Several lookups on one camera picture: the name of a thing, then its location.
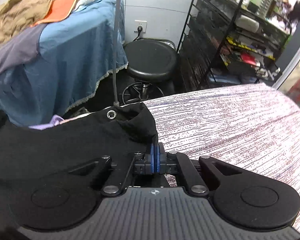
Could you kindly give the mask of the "black garment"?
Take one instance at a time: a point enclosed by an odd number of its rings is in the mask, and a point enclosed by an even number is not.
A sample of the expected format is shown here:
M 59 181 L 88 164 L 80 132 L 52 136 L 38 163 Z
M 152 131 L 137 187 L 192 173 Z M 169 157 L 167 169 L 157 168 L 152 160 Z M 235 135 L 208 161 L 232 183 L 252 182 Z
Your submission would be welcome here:
M 0 111 L 0 233 L 68 230 L 88 219 L 102 189 L 126 181 L 134 155 L 155 146 L 143 103 L 111 107 L 44 130 L 18 127 Z

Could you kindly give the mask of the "grey floor lamp pole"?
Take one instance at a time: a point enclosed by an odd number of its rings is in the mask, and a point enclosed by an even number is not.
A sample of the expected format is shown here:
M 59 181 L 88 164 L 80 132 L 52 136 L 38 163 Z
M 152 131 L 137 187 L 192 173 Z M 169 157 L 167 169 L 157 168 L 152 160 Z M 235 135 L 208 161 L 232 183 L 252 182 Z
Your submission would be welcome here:
M 116 57 L 117 57 L 117 35 L 119 30 L 119 20 L 120 20 L 120 4 L 121 0 L 116 0 L 115 3 L 115 15 L 114 15 L 114 31 L 113 31 L 113 92 L 114 92 L 114 106 L 119 106 L 119 100 L 117 95 L 117 85 L 116 85 Z

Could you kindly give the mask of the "purple floral bed sheet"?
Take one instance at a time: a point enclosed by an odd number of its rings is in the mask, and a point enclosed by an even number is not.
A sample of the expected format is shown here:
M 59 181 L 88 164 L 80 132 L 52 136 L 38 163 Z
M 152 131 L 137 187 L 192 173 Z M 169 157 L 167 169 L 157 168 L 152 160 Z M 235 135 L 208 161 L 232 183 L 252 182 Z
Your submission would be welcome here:
M 30 129 L 36 129 L 36 130 L 45 130 L 48 128 L 52 128 L 58 125 L 65 124 L 66 122 L 71 121 L 71 119 L 63 119 L 61 116 L 54 115 L 51 120 L 47 124 L 39 124 L 39 125 L 33 125 L 29 126 Z

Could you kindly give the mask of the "black round stool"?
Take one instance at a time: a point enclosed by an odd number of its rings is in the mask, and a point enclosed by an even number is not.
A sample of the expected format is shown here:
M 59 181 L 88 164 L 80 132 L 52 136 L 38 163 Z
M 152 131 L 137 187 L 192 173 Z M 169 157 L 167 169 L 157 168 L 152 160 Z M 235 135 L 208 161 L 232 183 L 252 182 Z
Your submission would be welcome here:
M 127 73 L 134 79 L 121 94 L 124 105 L 164 96 L 158 86 L 171 81 L 177 69 L 178 54 L 169 40 L 140 38 L 124 46 Z

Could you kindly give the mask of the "blue skirted bed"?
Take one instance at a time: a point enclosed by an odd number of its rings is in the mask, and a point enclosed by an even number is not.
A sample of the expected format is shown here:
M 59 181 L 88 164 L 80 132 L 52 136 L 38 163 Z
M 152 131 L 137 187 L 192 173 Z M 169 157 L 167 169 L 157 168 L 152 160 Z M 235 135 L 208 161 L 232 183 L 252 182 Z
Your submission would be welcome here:
M 12 123 L 44 124 L 95 95 L 100 81 L 113 71 L 115 3 L 96 0 L 47 24 L 35 59 L 0 74 L 0 110 Z M 120 15 L 116 71 L 128 64 L 124 39 Z

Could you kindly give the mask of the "black metal shelf rack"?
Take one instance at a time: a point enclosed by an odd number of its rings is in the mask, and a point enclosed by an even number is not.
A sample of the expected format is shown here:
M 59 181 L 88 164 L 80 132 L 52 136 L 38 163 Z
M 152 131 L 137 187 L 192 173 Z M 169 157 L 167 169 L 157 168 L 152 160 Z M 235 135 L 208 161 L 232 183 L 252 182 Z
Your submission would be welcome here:
M 282 75 L 277 60 L 292 27 L 284 30 L 243 0 L 191 0 L 177 51 L 187 92 L 224 86 L 265 83 Z

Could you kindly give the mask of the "grey blanket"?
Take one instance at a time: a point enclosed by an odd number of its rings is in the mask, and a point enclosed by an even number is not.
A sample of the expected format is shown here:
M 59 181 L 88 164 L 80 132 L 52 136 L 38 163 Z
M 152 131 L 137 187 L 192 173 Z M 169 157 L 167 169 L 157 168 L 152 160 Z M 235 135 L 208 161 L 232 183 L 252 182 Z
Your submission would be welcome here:
M 35 59 L 39 54 L 39 39 L 46 26 L 39 24 L 26 28 L 0 46 L 0 74 Z

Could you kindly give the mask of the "orange cloth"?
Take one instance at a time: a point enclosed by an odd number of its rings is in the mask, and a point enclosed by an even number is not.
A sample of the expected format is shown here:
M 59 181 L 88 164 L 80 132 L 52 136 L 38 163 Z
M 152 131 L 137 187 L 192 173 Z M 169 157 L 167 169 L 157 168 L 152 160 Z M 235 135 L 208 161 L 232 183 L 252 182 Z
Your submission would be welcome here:
M 66 19 L 78 0 L 53 0 L 47 15 L 32 25 L 32 27 L 43 23 L 60 22 Z

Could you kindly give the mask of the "tan jacket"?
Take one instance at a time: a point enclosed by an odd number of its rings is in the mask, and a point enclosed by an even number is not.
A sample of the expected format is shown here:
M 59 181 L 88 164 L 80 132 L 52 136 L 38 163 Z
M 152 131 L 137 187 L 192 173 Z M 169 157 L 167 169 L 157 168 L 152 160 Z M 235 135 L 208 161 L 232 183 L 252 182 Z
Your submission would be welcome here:
M 0 5 L 0 46 L 42 20 L 53 0 L 8 0 Z

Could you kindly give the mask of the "white wall socket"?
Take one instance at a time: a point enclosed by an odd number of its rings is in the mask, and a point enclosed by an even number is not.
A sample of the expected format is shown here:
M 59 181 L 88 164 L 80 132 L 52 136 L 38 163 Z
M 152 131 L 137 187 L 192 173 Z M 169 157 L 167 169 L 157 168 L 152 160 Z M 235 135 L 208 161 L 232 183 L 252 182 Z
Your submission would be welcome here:
M 133 31 L 138 33 L 139 31 L 143 34 L 147 30 L 147 21 L 144 20 L 135 20 Z

